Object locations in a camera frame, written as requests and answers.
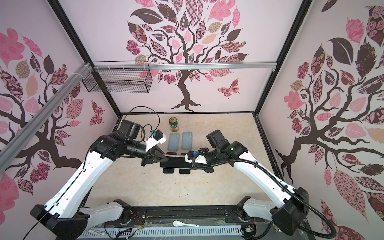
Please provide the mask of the black phone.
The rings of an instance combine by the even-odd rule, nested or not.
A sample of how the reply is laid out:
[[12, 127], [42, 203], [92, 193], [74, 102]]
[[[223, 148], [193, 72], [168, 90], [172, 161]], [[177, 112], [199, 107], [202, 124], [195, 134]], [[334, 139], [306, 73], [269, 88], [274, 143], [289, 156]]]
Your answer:
[[179, 169], [180, 175], [189, 175], [191, 173], [190, 169]]
[[173, 174], [174, 172], [175, 172], [175, 169], [163, 168], [163, 174]]
[[193, 165], [187, 163], [184, 157], [168, 157], [168, 161], [160, 163], [161, 168], [191, 169]]

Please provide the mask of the light blue phone case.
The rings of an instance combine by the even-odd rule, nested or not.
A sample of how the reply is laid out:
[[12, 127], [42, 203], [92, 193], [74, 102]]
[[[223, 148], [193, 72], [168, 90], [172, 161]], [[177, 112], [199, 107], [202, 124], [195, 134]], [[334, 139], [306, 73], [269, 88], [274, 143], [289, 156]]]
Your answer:
[[193, 133], [183, 132], [182, 134], [182, 150], [191, 150], [193, 146]]
[[168, 139], [168, 151], [177, 152], [179, 150], [180, 134], [171, 133]]

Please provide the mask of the pink phone case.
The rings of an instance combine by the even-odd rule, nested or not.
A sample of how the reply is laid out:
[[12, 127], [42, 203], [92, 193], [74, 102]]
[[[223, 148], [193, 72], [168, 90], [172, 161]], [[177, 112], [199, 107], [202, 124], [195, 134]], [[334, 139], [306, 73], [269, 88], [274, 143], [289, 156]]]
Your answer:
[[172, 157], [172, 158], [185, 158], [185, 153], [184, 154], [175, 154], [175, 153], [170, 153], [170, 154], [165, 154], [166, 157]]

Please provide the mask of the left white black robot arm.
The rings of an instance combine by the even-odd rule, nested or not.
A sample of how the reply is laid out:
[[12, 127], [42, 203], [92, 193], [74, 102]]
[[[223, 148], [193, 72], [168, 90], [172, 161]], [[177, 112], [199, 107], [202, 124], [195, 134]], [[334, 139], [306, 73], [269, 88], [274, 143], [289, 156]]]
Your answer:
[[142, 166], [166, 162], [168, 158], [157, 146], [167, 139], [160, 131], [154, 131], [144, 144], [135, 139], [142, 126], [123, 120], [120, 128], [99, 137], [89, 148], [85, 161], [44, 205], [35, 205], [30, 214], [61, 240], [75, 240], [85, 230], [118, 221], [131, 221], [131, 206], [122, 200], [98, 207], [81, 207], [82, 201], [103, 172], [120, 157], [142, 160]]

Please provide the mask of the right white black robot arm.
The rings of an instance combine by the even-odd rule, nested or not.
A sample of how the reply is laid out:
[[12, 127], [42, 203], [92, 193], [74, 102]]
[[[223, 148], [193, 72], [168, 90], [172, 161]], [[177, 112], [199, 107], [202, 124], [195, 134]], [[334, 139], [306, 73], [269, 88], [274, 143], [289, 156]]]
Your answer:
[[309, 213], [305, 206], [309, 201], [308, 192], [303, 188], [295, 189], [277, 178], [241, 143], [229, 143], [220, 130], [211, 132], [206, 138], [213, 150], [188, 151], [185, 161], [191, 163], [193, 169], [203, 169], [207, 173], [213, 172], [215, 166], [230, 164], [245, 174], [266, 193], [270, 201], [246, 198], [240, 208], [248, 217], [271, 221], [281, 232], [292, 236]]

